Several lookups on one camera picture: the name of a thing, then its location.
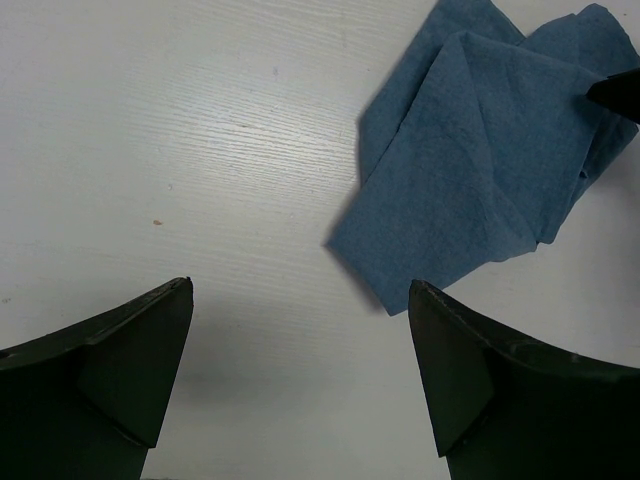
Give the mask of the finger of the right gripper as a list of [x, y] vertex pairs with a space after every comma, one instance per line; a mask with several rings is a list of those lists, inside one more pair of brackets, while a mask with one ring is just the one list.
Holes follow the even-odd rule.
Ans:
[[594, 83], [586, 97], [622, 117], [640, 124], [640, 69], [609, 76]]

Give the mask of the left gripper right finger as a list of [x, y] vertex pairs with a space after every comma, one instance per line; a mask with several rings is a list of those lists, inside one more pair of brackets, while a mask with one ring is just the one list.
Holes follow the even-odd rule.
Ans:
[[409, 323], [454, 479], [635, 479], [639, 372], [549, 345], [414, 281]]

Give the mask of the blue cloth napkin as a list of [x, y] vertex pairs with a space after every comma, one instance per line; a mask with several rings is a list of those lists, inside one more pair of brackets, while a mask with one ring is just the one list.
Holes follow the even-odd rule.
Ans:
[[390, 315], [555, 239], [637, 135], [588, 100], [639, 57], [603, 6], [529, 35], [489, 1], [439, 1], [359, 122], [361, 187], [328, 240]]

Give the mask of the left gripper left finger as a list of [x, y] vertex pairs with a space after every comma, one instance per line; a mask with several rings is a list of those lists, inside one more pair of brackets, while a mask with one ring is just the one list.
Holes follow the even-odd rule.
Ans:
[[2, 350], [2, 478], [140, 478], [159, 440], [193, 293], [190, 278], [175, 278]]

